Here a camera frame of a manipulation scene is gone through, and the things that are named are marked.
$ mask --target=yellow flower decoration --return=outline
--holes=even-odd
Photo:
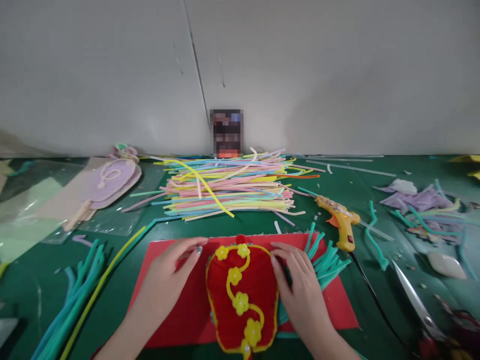
[[[252,347],[247,339],[241,341],[240,351],[243,354],[243,360],[247,360],[252,352]]]
[[[240,244],[238,245],[238,255],[241,256],[242,259],[245,259],[247,255],[250,255],[250,249],[247,244]]]
[[[242,316],[249,309],[249,296],[243,292],[237,292],[231,304],[236,310],[238,316]]]
[[[242,280],[242,273],[238,267],[231,267],[228,269],[228,280],[233,286],[237,286]]]
[[[220,246],[217,250],[215,250],[215,255],[218,260],[225,260],[229,255],[229,250],[225,246]]]
[[[256,347],[257,343],[262,338],[262,325],[259,321],[255,321],[252,318],[249,318],[246,321],[245,330],[243,330],[243,335],[245,335],[245,339],[248,340],[248,343]]]

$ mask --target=fingernail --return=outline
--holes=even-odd
[[[277,259],[275,258],[275,255],[270,254],[270,260],[271,264],[276,267],[277,266]]]

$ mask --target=plastic sheet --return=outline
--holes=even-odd
[[[135,210],[121,212],[140,201],[139,197],[130,197],[133,193],[143,193],[158,190],[164,176],[164,166],[141,162],[142,176],[140,180],[120,197],[116,202],[105,209],[98,210],[90,221],[84,221],[77,229],[110,235],[127,236],[134,229],[140,215],[148,204],[139,206]]]
[[[14,261],[61,226],[61,219],[38,218],[36,213],[82,168],[78,164],[35,160],[25,172],[8,177],[0,194],[2,262]]]

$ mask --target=white wall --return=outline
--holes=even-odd
[[[0,156],[117,142],[210,152],[182,1],[0,1]]]
[[[187,9],[207,107],[244,109],[247,147],[480,153],[477,1],[187,0]]]
[[[480,153],[477,1],[185,1],[207,108],[244,109],[247,148]],[[210,153],[182,0],[0,1],[0,156],[117,142]]]

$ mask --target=purple felt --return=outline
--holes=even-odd
[[[409,206],[412,206],[416,211],[424,212],[431,209],[451,208],[454,205],[450,200],[444,198],[439,191],[435,190],[433,185],[415,195],[406,195],[397,191],[380,201],[380,204],[400,209],[404,214],[408,211]]]
[[[135,172],[135,168],[135,162],[130,159],[122,158],[105,163],[93,172],[91,183],[85,189],[84,199],[92,202],[107,200],[129,181]],[[119,170],[120,175],[109,180],[108,178],[113,177],[113,173],[108,174],[114,170]],[[104,187],[99,188],[99,184],[102,182],[102,176],[105,179]]]
[[[112,204],[115,200],[117,200],[119,197],[121,197],[125,192],[127,192],[135,183],[140,179],[140,176],[142,176],[142,169],[140,166],[136,165],[135,166],[135,172],[133,173],[133,176],[128,179],[128,181],[118,190],[116,193],[114,193],[112,196],[107,198],[106,200],[103,201],[92,201],[90,204],[90,209],[103,209]]]
[[[391,196],[380,201],[380,204],[389,206],[391,208],[400,209],[402,215],[408,213],[409,207],[413,207],[415,211],[425,212],[433,209],[448,209],[453,207],[453,203],[444,198],[440,191],[436,190],[431,184],[425,188],[422,192],[415,195],[408,195],[393,190],[390,187],[375,187],[377,190],[381,190],[385,193],[392,193]],[[442,220],[425,220],[426,225],[434,232],[446,232],[446,233],[461,233],[462,227],[455,224],[442,223]],[[458,243],[459,239],[451,235],[438,235],[439,238]]]

